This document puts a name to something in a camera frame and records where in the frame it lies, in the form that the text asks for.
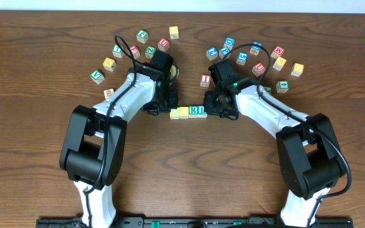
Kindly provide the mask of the blue letter L block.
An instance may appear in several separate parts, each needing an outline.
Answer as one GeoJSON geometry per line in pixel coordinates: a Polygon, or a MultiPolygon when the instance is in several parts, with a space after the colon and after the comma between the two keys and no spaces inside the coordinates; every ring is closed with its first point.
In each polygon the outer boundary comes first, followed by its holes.
{"type": "Polygon", "coordinates": [[[198,106],[198,118],[207,118],[207,112],[204,106],[198,106]]]}

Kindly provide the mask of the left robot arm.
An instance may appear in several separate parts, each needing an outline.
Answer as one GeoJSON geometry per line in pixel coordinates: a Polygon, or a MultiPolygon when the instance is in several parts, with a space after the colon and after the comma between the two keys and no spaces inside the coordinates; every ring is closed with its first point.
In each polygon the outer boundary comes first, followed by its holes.
{"type": "Polygon", "coordinates": [[[165,69],[150,64],[130,68],[109,98],[73,110],[59,164],[79,191],[82,227],[111,226],[116,216],[112,183],[122,166],[127,124],[144,106],[175,108],[177,91],[171,85],[178,73],[176,63],[165,69]]]}

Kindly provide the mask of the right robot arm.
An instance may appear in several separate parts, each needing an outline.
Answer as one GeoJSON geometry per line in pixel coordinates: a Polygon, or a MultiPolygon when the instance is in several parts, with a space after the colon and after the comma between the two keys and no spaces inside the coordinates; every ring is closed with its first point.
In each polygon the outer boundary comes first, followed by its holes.
{"type": "Polygon", "coordinates": [[[281,175],[289,189],[281,221],[293,227],[316,225],[322,200],[348,191],[347,187],[337,193],[330,190],[339,178],[351,176],[329,118],[290,108],[250,77],[229,73],[212,79],[216,90],[204,98],[208,114],[231,120],[244,115],[276,140],[281,175]]]}

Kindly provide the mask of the yellow letter C block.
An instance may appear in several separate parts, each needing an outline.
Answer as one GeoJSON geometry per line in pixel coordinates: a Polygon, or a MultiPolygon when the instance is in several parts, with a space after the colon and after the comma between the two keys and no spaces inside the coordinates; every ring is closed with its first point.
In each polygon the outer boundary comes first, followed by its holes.
{"type": "Polygon", "coordinates": [[[170,119],[179,119],[179,108],[171,109],[170,111],[170,119]]]}

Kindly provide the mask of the green letter R block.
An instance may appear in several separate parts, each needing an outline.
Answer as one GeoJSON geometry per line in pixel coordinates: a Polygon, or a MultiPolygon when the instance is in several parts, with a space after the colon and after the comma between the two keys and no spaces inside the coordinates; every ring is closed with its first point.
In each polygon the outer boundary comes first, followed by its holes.
{"type": "Polygon", "coordinates": [[[189,106],[188,107],[188,117],[189,118],[197,118],[198,117],[198,106],[189,106]]]}

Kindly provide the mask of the yellow letter O block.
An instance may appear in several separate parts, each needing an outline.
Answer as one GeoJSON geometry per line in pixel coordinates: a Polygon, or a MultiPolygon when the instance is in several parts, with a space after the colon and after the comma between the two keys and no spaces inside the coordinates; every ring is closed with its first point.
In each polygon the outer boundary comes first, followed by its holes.
{"type": "Polygon", "coordinates": [[[179,107],[179,118],[189,118],[189,107],[188,106],[180,106],[179,107]]]}

